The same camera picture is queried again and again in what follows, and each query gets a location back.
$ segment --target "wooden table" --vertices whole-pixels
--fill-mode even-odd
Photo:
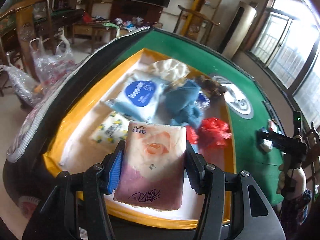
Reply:
[[[72,43],[74,43],[75,34],[91,36],[91,53],[94,51],[94,45],[99,37],[99,33],[110,32],[110,40],[116,37],[117,29],[113,27],[105,27],[103,23],[75,23],[73,24]]]

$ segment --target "green felt surface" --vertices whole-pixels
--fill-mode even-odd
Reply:
[[[143,48],[173,57],[203,73],[216,73],[224,76],[243,91],[252,104],[254,116],[249,120],[243,119],[230,111],[236,145],[237,171],[249,171],[270,203],[272,205],[280,203],[283,198],[281,195],[276,195],[276,187],[279,175],[278,166],[283,160],[280,151],[275,148],[268,154],[263,154],[257,149],[255,131],[262,126],[267,126],[270,115],[262,103],[265,99],[254,82],[215,55],[191,43],[157,31],[151,31],[141,38],[121,55],[113,66],[117,66]]]

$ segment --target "window frame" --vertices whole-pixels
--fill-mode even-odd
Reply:
[[[261,67],[263,69],[263,71],[269,76],[269,78],[273,81],[273,83],[278,87],[280,92],[283,94],[284,98],[286,99],[286,101],[288,102],[288,104],[290,105],[292,110],[301,111],[300,107],[298,106],[297,102],[294,99],[294,96],[297,93],[298,89],[303,85],[306,78],[311,73],[311,70],[314,66],[314,63],[319,55],[320,36],[318,37],[318,39],[314,43],[314,45],[311,49],[311,52],[310,52],[305,64],[303,65],[302,69],[300,70],[299,74],[297,75],[297,77],[295,78],[295,80],[293,81],[291,86],[289,88],[286,88],[286,86],[281,82],[281,80],[279,80],[279,78],[262,61],[260,61],[251,52],[251,49],[253,48],[253,46],[255,45],[255,42],[259,38],[260,33],[263,31],[263,28],[264,28],[271,12],[279,13],[284,16],[288,16],[291,19],[296,19],[296,17],[289,15],[283,11],[273,9],[272,6],[273,6],[274,2],[275,2],[275,0],[267,0],[266,1],[265,5],[264,5],[264,9],[259,16],[257,23],[253,28],[253,31],[251,33],[249,33],[249,39],[244,45],[244,52],[254,62],[256,62],[256,64],[259,67]],[[307,123],[305,117],[303,118],[303,126],[304,126],[305,131],[310,130],[310,125]]]

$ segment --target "metal bolt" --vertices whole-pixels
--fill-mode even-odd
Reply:
[[[102,169],[102,164],[97,163],[97,164],[93,165],[93,168],[94,168],[96,171],[99,171],[99,170]]]
[[[207,169],[213,171],[215,168],[216,168],[216,166],[214,166],[213,164],[211,164],[211,163],[208,163],[208,164],[207,164]]]
[[[67,172],[67,171],[62,171],[62,172],[60,172],[59,173],[59,177],[66,177],[66,176],[68,176],[68,174],[69,174],[69,172]]]
[[[244,177],[249,177],[250,173],[247,172],[247,171],[241,171],[241,175],[244,176]]]

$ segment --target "tissue pack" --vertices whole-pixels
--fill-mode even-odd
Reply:
[[[131,121],[114,199],[158,210],[181,207],[186,128]]]

